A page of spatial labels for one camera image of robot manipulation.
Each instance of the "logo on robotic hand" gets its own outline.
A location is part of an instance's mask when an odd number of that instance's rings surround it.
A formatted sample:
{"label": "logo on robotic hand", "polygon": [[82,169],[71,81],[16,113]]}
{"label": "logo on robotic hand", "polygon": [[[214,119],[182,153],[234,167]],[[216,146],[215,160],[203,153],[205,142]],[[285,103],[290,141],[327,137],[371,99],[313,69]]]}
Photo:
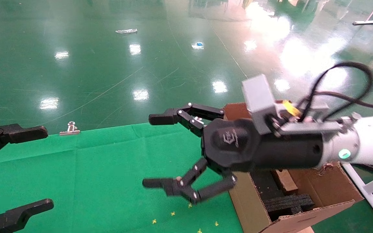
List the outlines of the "logo on robotic hand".
{"label": "logo on robotic hand", "polygon": [[235,132],[235,129],[232,130],[232,133],[227,131],[224,136],[224,142],[228,143],[231,145],[231,143],[235,142],[235,146],[238,148],[238,137],[237,133]]}

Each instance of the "green led light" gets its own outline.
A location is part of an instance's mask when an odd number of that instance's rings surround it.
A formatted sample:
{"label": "green led light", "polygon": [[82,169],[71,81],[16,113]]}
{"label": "green led light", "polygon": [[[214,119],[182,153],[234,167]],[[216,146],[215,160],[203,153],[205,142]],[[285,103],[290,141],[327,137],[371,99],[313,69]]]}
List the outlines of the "green led light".
{"label": "green led light", "polygon": [[348,149],[341,149],[339,151],[339,158],[347,159],[349,156],[351,156],[351,152]]}

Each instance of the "wooden block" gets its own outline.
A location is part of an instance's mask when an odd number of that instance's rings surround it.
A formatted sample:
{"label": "wooden block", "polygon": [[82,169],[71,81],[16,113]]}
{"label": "wooden block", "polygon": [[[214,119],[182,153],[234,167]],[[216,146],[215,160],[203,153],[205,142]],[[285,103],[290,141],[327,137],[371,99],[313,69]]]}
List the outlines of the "wooden block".
{"label": "wooden block", "polygon": [[273,170],[271,174],[273,174],[276,183],[286,195],[297,193],[297,186],[287,169],[283,169],[282,171]]}
{"label": "wooden block", "polygon": [[298,233],[315,233],[311,227],[307,227],[304,230],[299,231]]}

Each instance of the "metal clip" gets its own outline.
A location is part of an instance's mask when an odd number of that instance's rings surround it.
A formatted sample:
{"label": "metal clip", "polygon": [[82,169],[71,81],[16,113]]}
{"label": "metal clip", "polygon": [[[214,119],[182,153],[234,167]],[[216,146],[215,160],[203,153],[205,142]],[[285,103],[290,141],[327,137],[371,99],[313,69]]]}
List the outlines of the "metal clip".
{"label": "metal clip", "polygon": [[73,135],[73,134],[79,134],[80,133],[80,130],[77,130],[77,127],[75,126],[75,122],[74,121],[70,121],[67,125],[68,125],[68,128],[67,128],[67,131],[64,131],[64,132],[60,132],[60,136],[62,135]]}

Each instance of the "black cable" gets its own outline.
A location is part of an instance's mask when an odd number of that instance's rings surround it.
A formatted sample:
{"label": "black cable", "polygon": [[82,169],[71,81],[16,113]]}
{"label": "black cable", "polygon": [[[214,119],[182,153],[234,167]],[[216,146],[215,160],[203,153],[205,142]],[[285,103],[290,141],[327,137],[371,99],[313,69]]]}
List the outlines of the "black cable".
{"label": "black cable", "polygon": [[[341,94],[341,93],[329,92],[329,91],[323,91],[323,92],[317,91],[317,92],[315,92],[314,95],[328,95],[328,96],[333,96],[333,97],[336,97],[336,98],[339,98],[339,99],[343,99],[343,100],[349,101],[349,102],[357,104],[357,105],[365,106],[365,107],[368,107],[368,108],[373,108],[373,104],[365,103],[365,102],[363,102],[361,100],[349,97],[349,96]],[[300,100],[300,102],[298,103],[298,105],[296,106],[296,108],[300,108],[300,106],[304,102],[306,102],[307,99],[308,99],[308,96],[303,97],[303,99]]]}
{"label": "black cable", "polygon": [[[337,68],[337,67],[353,67],[353,68],[357,68],[357,69],[363,71],[367,75],[367,79],[368,79],[367,86],[365,87],[365,89],[362,91],[362,93],[358,97],[354,98],[355,101],[361,100],[362,98],[364,98],[369,93],[369,91],[371,90],[371,88],[373,86],[373,74],[372,74],[371,69],[367,65],[364,65],[364,64],[358,63],[358,62],[350,62],[350,61],[348,61],[348,62],[341,62],[339,64],[336,64],[333,67],[327,69],[325,72],[323,72],[323,74],[316,80],[315,84],[313,85],[313,87],[311,89],[311,93],[309,94],[309,96],[307,98],[307,102],[308,103],[306,104],[306,108],[303,111],[302,116],[299,119],[299,122],[302,122],[306,118],[306,116],[308,115],[308,112],[311,110],[313,96],[315,95],[316,89],[319,86],[321,80],[325,77],[325,75],[327,74],[327,72],[329,72],[331,69],[334,69],[334,68]],[[337,108],[333,112],[331,112],[328,115],[326,115],[323,118],[323,121],[325,121],[329,117],[335,115],[336,113],[342,111],[343,109],[345,109],[345,108],[347,108],[347,107],[349,107],[349,106],[351,106],[353,104],[355,104],[355,102],[348,102],[348,103],[340,106],[339,108]]]}

